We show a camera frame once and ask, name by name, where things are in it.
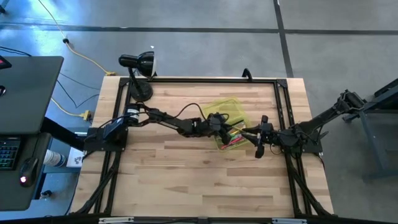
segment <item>keyboard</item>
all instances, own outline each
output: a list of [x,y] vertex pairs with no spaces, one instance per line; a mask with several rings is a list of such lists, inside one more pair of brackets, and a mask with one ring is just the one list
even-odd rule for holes
[[0,137],[0,171],[15,169],[20,145],[19,137]]

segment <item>black desk lamp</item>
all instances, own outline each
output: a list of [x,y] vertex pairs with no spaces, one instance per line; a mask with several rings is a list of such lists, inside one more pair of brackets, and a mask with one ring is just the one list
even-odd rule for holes
[[145,81],[137,81],[134,76],[133,68],[148,79],[156,75],[156,60],[154,52],[144,52],[137,56],[122,55],[119,57],[119,63],[123,67],[127,67],[132,80],[130,95],[136,101],[147,101],[154,94],[154,90],[149,83]]

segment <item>wooden table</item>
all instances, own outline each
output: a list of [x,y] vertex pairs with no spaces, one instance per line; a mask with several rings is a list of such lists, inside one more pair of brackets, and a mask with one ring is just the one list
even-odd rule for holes
[[[119,79],[104,78],[93,126],[112,118]],[[303,80],[287,80],[295,122],[311,119]],[[266,114],[269,122],[279,128],[272,85],[152,83],[152,87],[154,95],[146,105],[168,114],[177,114],[192,102],[205,106],[215,100],[235,96],[253,124],[259,123],[261,116]],[[200,117],[200,113],[197,107],[192,106],[180,118],[194,117]],[[283,155],[273,155],[266,146],[264,157],[256,159],[255,150],[253,145],[246,144],[228,152],[218,152],[212,138],[185,138],[158,124],[129,128],[112,216],[292,217]],[[275,147],[273,151],[279,152],[279,149]],[[98,186],[103,157],[103,152],[95,152],[85,159],[72,211],[78,210]],[[333,212],[319,158],[304,154],[302,159],[309,189],[326,210]],[[300,190],[297,193],[304,211],[302,193]],[[108,188],[104,191],[102,208],[107,195]]]

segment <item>computer mouse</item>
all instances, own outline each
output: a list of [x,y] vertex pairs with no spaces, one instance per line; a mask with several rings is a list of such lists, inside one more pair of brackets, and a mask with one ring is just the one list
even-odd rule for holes
[[24,161],[19,170],[19,183],[23,187],[30,187],[34,184],[37,176],[38,158],[28,158]]
[[0,96],[3,96],[4,94],[6,94],[6,87],[0,86]]

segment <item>concrete floor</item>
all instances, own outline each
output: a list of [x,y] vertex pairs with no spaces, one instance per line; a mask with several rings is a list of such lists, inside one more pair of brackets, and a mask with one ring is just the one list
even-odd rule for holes
[[[43,0],[62,25],[100,27],[183,27],[277,29],[272,0]],[[395,0],[280,0],[285,29],[398,30]],[[53,24],[36,0],[13,0],[0,15],[0,45],[32,55],[62,55],[62,73],[100,87],[104,73],[73,55],[59,31],[42,30]],[[255,77],[286,77],[279,34],[206,32],[87,32],[65,31],[77,51],[94,58],[110,71],[127,75],[118,65],[121,54],[139,54],[154,47],[162,76],[239,76],[247,67]],[[294,77],[307,87],[313,115],[330,107],[345,89],[365,97],[397,78],[398,35],[287,34]],[[60,77],[75,101],[97,90]],[[75,113],[95,110],[96,98],[75,109],[56,87],[53,97]],[[88,126],[50,104],[47,116],[66,127]],[[336,119],[324,127],[322,140],[326,176],[335,213],[341,217],[396,222],[398,177],[363,182],[374,169],[361,124]],[[72,197],[74,185],[66,185]],[[61,197],[51,210],[37,207],[24,212],[0,213],[0,219],[63,215],[68,205]]]

